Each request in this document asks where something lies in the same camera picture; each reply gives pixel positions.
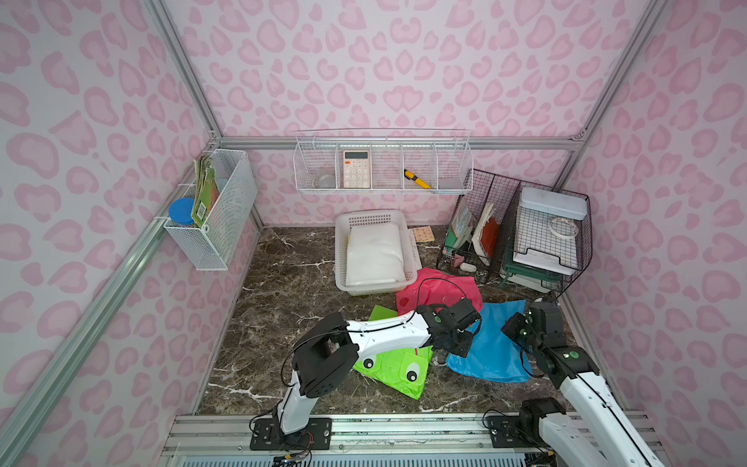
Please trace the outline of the green frog folded raincoat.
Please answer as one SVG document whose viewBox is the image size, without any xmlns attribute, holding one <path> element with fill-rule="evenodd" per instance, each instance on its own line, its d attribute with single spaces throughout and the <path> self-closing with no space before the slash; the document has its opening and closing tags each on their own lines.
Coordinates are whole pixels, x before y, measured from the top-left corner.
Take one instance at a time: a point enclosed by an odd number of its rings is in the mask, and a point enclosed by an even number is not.
<svg viewBox="0 0 747 467">
<path fill-rule="evenodd" d="M 414 317 L 406 326 L 385 331 L 384 336 L 385 346 L 376 344 L 375 349 L 383 348 L 386 352 L 367 353 L 353 369 L 418 400 L 426 385 L 433 354 L 431 346 L 426 346 L 431 338 L 425 321 Z"/>
</svg>

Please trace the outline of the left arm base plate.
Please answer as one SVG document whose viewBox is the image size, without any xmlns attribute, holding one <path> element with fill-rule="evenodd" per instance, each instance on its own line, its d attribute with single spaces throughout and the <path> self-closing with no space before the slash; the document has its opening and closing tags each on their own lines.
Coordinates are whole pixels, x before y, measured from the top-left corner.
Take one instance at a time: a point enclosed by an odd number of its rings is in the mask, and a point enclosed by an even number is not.
<svg viewBox="0 0 747 467">
<path fill-rule="evenodd" d="M 305 428 L 290 434 L 281 431 L 273 418 L 258 418 L 251 423 L 251 451 L 328 451 L 331 445 L 332 418 L 311 418 Z"/>
</svg>

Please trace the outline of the green booklets in basket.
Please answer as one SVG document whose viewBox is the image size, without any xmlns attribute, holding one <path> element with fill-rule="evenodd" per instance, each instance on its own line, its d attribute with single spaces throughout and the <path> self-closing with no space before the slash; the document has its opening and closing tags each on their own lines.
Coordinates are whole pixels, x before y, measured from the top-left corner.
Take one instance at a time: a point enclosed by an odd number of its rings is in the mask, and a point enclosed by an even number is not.
<svg viewBox="0 0 747 467">
<path fill-rule="evenodd" d="M 194 206 L 192 219 L 201 228 L 215 202 L 217 202 L 220 191 L 216 181 L 216 171 L 211 156 L 201 156 L 194 162 L 196 175 Z"/>
</svg>

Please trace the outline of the blue raincoat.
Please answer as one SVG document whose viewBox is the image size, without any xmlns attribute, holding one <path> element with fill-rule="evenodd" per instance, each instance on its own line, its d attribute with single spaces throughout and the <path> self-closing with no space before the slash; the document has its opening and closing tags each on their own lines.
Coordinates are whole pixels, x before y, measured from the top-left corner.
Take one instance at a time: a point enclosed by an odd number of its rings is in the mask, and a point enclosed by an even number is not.
<svg viewBox="0 0 747 467">
<path fill-rule="evenodd" d="M 527 383 L 530 377 L 523 368 L 521 350 L 503 332 L 502 327 L 516 313 L 523 313 L 526 301 L 501 304 L 484 303 L 480 331 L 465 358 L 449 354 L 447 367 L 459 375 L 492 383 Z"/>
</svg>

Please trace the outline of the white perforated plastic basket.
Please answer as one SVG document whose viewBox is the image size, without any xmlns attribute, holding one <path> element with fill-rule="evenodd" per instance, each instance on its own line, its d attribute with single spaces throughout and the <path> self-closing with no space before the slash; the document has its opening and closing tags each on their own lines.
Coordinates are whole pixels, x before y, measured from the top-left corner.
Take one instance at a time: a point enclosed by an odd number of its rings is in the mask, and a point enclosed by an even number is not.
<svg viewBox="0 0 747 467">
<path fill-rule="evenodd" d="M 351 296 L 399 292 L 421 269 L 416 241 L 399 210 L 342 214 L 335 226 L 338 289 Z"/>
</svg>

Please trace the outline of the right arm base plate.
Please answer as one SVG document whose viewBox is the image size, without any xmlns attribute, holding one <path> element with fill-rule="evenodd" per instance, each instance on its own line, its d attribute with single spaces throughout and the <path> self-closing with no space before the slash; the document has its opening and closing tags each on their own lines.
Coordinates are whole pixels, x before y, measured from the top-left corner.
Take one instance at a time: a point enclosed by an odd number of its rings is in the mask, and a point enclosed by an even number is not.
<svg viewBox="0 0 747 467">
<path fill-rule="evenodd" d="M 488 431 L 492 447 L 504 448 L 533 448 L 550 449 L 541 439 L 539 424 L 546 414 L 508 414 L 488 411 L 482 416 L 482 425 Z"/>
</svg>

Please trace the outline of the white raincoat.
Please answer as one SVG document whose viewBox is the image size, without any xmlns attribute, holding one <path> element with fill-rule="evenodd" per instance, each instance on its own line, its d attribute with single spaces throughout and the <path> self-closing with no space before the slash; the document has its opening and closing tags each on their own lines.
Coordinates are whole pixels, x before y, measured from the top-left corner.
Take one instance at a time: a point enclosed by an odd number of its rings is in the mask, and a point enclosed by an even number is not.
<svg viewBox="0 0 747 467">
<path fill-rule="evenodd" d="M 396 224 L 351 228 L 346 250 L 347 287 L 391 284 L 405 279 L 403 247 Z"/>
</svg>

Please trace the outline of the blue round lid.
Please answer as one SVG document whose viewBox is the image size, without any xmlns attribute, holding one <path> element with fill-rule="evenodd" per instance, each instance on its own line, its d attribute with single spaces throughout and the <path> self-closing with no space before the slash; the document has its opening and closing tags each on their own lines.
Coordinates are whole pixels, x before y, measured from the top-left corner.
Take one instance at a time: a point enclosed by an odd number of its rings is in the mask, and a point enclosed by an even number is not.
<svg viewBox="0 0 747 467">
<path fill-rule="evenodd" d="M 177 226 L 192 226 L 195 223 L 193 219 L 194 206 L 195 200 L 193 198 L 179 198 L 179 200 L 175 200 L 168 209 L 170 221 Z"/>
</svg>

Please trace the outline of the pink folded raincoat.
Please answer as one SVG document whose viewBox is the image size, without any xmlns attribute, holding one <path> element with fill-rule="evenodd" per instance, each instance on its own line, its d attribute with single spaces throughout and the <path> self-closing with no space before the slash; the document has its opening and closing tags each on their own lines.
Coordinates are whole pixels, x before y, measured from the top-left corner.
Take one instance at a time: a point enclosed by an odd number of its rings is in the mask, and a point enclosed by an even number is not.
<svg viewBox="0 0 747 467">
<path fill-rule="evenodd" d="M 398 315 L 404 315 L 419 305 L 442 304 L 451 307 L 462 299 L 469 300 L 476 311 L 482 310 L 484 301 L 474 278 L 422 269 L 417 272 L 413 284 L 396 294 L 396 306 Z"/>
</svg>

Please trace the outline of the white mesh wall basket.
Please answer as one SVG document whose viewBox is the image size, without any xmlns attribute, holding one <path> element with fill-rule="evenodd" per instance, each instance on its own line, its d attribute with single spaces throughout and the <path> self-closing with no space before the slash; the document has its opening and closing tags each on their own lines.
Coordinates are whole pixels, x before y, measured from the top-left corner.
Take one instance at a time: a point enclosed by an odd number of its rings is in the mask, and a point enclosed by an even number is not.
<svg viewBox="0 0 747 467">
<path fill-rule="evenodd" d="M 201 228 L 195 223 L 189 227 L 177 226 L 167 217 L 165 231 L 197 270 L 218 272 L 227 270 L 233 260 L 258 188 L 246 152 L 216 149 L 202 156 L 212 157 L 220 196 Z M 195 161 L 188 171 L 188 184 L 181 198 L 194 198 Z"/>
</svg>

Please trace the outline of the white calculator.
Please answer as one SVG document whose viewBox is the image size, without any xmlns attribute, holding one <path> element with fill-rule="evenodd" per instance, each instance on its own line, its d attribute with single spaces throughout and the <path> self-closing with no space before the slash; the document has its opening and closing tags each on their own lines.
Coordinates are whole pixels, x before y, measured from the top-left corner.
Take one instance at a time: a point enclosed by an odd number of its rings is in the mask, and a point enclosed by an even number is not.
<svg viewBox="0 0 747 467">
<path fill-rule="evenodd" d="M 344 150 L 342 162 L 344 189 L 372 188 L 372 161 L 368 150 Z"/>
</svg>

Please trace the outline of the tan patterned card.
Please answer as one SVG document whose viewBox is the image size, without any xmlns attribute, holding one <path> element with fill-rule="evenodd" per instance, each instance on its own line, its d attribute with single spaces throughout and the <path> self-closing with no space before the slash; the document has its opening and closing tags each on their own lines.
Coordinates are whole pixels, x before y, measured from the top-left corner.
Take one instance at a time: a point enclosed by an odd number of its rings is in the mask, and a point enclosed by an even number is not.
<svg viewBox="0 0 747 467">
<path fill-rule="evenodd" d="M 430 243 L 435 241 L 435 235 L 430 226 L 412 228 L 410 232 L 416 243 Z"/>
</svg>

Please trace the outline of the clear tape roll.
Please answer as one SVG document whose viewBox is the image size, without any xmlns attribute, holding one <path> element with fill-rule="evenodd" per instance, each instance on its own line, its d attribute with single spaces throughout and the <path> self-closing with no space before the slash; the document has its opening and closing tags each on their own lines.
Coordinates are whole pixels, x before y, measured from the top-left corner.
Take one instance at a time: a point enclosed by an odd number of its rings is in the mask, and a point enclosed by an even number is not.
<svg viewBox="0 0 747 467">
<path fill-rule="evenodd" d="M 580 227 L 573 219 L 554 217 L 548 221 L 550 232 L 559 239 L 575 239 Z"/>
</svg>

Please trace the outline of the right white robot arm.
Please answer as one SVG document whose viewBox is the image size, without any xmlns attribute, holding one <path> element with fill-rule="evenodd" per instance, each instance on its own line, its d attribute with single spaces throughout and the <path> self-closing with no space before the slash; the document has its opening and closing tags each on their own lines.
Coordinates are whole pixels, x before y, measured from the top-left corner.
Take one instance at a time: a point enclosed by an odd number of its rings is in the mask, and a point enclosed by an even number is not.
<svg viewBox="0 0 747 467">
<path fill-rule="evenodd" d="M 663 465 L 620 407 L 593 358 L 568 344 L 557 304 L 530 304 L 525 313 L 511 316 L 502 332 L 534 358 L 593 436 L 589 441 L 556 399 L 543 398 L 521 405 L 517 431 L 525 439 L 547 445 L 569 466 Z"/>
</svg>

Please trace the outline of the books in black rack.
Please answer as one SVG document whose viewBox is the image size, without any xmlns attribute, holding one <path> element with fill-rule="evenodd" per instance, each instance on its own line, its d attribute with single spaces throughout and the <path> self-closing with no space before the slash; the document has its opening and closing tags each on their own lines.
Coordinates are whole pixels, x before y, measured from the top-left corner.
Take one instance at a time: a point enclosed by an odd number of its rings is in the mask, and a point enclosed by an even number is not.
<svg viewBox="0 0 747 467">
<path fill-rule="evenodd" d="M 480 210 L 480 214 L 475 216 L 468 200 L 459 200 L 447 230 L 445 254 L 464 258 L 472 255 L 475 260 L 489 266 L 500 230 L 495 212 L 494 203 L 487 202 Z"/>
</svg>

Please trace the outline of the aluminium corner frame post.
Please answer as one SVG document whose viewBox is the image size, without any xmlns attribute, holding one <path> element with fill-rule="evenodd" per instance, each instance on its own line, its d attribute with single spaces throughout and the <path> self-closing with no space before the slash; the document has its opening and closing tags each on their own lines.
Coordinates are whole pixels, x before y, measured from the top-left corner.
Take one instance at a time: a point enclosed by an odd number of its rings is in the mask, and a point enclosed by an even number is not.
<svg viewBox="0 0 747 467">
<path fill-rule="evenodd" d="M 196 112 L 208 134 L 208 145 L 211 148 L 219 147 L 224 136 L 223 130 L 208 102 L 207 94 L 200 83 L 200 79 L 198 79 L 196 69 L 190 61 L 187 48 L 180 37 L 179 28 L 173 21 L 167 4 L 161 0 L 145 0 L 144 4 L 154 27 L 159 31 L 163 42 L 165 42 L 165 48 L 167 48 L 188 95 L 195 105 Z"/>
</svg>

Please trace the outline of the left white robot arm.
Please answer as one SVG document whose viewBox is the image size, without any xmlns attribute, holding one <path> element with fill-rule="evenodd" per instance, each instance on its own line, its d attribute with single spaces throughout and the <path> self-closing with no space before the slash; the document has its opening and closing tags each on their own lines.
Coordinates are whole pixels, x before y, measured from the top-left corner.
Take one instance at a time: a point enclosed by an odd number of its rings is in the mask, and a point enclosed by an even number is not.
<svg viewBox="0 0 747 467">
<path fill-rule="evenodd" d="M 455 305 L 420 305 L 377 321 L 348 321 L 340 313 L 326 316 L 288 355 L 291 377 L 274 413 L 280 435 L 305 429 L 317 400 L 337 389 L 355 364 L 389 351 L 428 346 L 465 357 L 481 326 L 480 313 L 466 298 Z"/>
</svg>

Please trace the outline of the white plastic lidded box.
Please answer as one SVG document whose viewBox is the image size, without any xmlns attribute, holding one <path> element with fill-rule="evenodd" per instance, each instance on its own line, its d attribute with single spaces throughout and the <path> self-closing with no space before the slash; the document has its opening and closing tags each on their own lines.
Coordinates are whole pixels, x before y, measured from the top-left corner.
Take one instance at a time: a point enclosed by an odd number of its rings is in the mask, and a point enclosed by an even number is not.
<svg viewBox="0 0 747 467">
<path fill-rule="evenodd" d="M 524 187 L 517 201 L 513 260 L 554 274 L 573 276 L 583 270 L 583 223 L 589 216 L 584 198 Z M 573 219 L 580 227 L 575 239 L 559 239 L 549 230 L 554 217 Z"/>
</svg>

